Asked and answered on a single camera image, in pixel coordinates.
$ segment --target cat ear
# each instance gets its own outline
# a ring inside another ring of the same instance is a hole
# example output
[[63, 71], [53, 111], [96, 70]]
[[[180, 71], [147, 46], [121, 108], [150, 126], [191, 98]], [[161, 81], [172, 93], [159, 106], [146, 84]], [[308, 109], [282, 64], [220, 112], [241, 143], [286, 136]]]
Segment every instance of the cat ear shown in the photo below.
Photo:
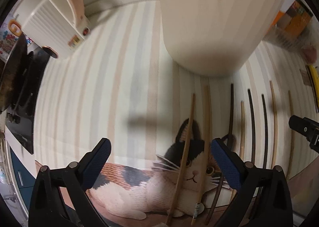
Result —
[[[178, 134], [175, 138], [175, 142], [184, 142], [186, 139], [186, 132], [187, 132], [187, 127], [188, 127], [188, 118], [182, 123]], [[192, 125], [192, 132], [191, 132], [191, 139], [194, 140], [200, 140], [200, 130], [199, 130], [199, 126], [198, 123], [196, 122], [196, 120], [193, 120], [193, 125]]]
[[195, 120], [193, 120], [193, 128], [192, 128], [192, 130], [193, 130], [193, 139], [194, 140], [202, 139], [200, 137], [200, 130], [199, 130], [198, 123]]

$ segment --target cat illustration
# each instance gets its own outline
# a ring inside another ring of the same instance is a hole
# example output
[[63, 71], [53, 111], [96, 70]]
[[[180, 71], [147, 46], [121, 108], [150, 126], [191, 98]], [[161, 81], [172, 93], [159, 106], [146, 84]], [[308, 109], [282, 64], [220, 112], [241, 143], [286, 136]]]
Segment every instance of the cat illustration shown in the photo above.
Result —
[[[90, 199], [109, 213], [125, 218], [146, 218], [146, 212], [168, 213], [173, 200], [186, 139], [188, 119], [179, 129], [175, 143], [164, 156], [157, 155], [151, 170], [106, 163], [92, 189], [87, 191]], [[192, 125], [187, 168], [174, 217], [193, 215], [203, 159], [204, 141], [200, 137], [197, 122]], [[216, 188], [221, 170], [214, 158], [208, 158], [205, 192]]]

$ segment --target frying pan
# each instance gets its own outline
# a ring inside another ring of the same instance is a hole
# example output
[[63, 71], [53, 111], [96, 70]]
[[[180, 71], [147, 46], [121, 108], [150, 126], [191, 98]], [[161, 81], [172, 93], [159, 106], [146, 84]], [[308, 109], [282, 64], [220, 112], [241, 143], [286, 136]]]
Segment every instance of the frying pan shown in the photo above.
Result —
[[7, 61], [0, 63], [0, 113], [7, 109], [11, 103], [17, 71], [24, 55], [27, 55], [27, 42], [22, 33], [13, 46]]

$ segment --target cat paw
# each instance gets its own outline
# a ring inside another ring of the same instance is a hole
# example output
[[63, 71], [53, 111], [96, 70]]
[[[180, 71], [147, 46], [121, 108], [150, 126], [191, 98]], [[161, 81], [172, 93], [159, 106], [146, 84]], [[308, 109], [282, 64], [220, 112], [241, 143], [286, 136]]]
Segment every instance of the cat paw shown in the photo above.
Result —
[[174, 210], [173, 217], [181, 217], [183, 215], [184, 215], [184, 213], [182, 211], [180, 211], [178, 209]]
[[139, 210], [129, 210], [126, 213], [128, 214], [127, 218], [136, 219], [136, 220], [143, 220], [146, 218], [146, 213], [143, 213]]

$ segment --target yellow object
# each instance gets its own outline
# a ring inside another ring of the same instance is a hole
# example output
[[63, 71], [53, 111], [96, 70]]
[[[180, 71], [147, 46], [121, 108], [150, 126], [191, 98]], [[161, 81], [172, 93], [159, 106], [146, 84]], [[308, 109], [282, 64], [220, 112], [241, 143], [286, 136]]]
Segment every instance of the yellow object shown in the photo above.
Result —
[[316, 92], [316, 98], [317, 98], [317, 106], [319, 106], [319, 76], [318, 76], [318, 72], [315, 69], [315, 67], [313, 65], [309, 65], [309, 71], [312, 77], [312, 81], [314, 82], [314, 87], [315, 87], [315, 92]]

